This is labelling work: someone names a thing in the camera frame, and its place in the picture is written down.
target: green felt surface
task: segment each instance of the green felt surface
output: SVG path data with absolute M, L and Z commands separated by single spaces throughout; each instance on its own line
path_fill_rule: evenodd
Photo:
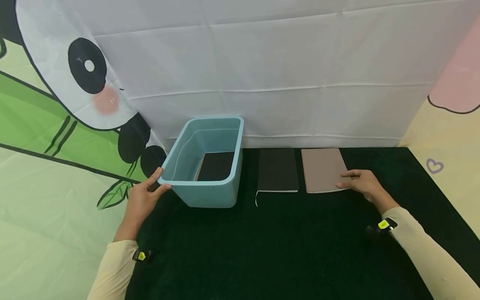
M 480 241 L 406 148 L 341 149 L 347 168 L 371 169 L 480 283 Z M 245 149 L 237 204 L 187 207 L 169 192 L 138 242 L 155 251 L 137 263 L 127 299 L 431 299 L 389 236 L 366 238 L 379 214 L 353 191 L 307 194 L 300 151 L 298 193 L 257 187 L 258 150 Z

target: left hand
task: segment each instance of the left hand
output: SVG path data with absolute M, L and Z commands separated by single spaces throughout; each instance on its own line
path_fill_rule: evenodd
M 125 216 L 117 229 L 113 239 L 114 242 L 121 240 L 135 240 L 140 226 L 153 211 L 158 199 L 172 187 L 169 184 L 162 184 L 159 188 L 150 192 L 149 189 L 162 175 L 162 168 L 157 168 L 149 179 L 133 186 L 128 195 L 127 209 Z
M 130 189 L 124 220 L 143 223 L 154 209 L 158 199 L 171 189 L 169 184 L 162 184 L 153 192 L 149 192 L 149 188 L 160 178 L 162 171 L 163 168 L 157 168 L 150 178 Z

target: blue plastic bin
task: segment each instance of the blue plastic bin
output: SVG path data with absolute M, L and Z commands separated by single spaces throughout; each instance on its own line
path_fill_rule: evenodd
M 158 183 L 168 183 L 190 207 L 230 208 L 237 202 L 242 162 L 243 118 L 195 118 L 183 127 L 163 163 Z M 222 181 L 194 181 L 205 153 L 235 152 Z

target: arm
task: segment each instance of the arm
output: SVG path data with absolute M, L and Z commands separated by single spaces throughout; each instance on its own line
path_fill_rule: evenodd
M 87 300 L 123 300 L 135 268 L 133 254 L 138 249 L 138 231 L 152 212 L 160 196 L 171 186 L 162 185 L 153 192 L 149 188 L 162 174 L 162 168 L 146 181 L 130 189 L 125 216 L 120 223 L 113 242 L 107 246 L 98 273 Z
M 435 300 L 480 299 L 480 288 L 463 268 L 437 244 L 415 218 L 383 189 L 368 170 L 351 170 L 352 182 L 339 183 L 365 195 L 382 218 L 391 218 L 398 226 L 390 234 L 412 260 L 423 282 Z

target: black notebook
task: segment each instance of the black notebook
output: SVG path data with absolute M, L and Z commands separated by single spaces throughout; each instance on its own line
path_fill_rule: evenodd
M 196 181 L 221 181 L 232 170 L 235 152 L 205 153 L 199 166 Z
M 260 149 L 257 191 L 299 191 L 294 149 Z

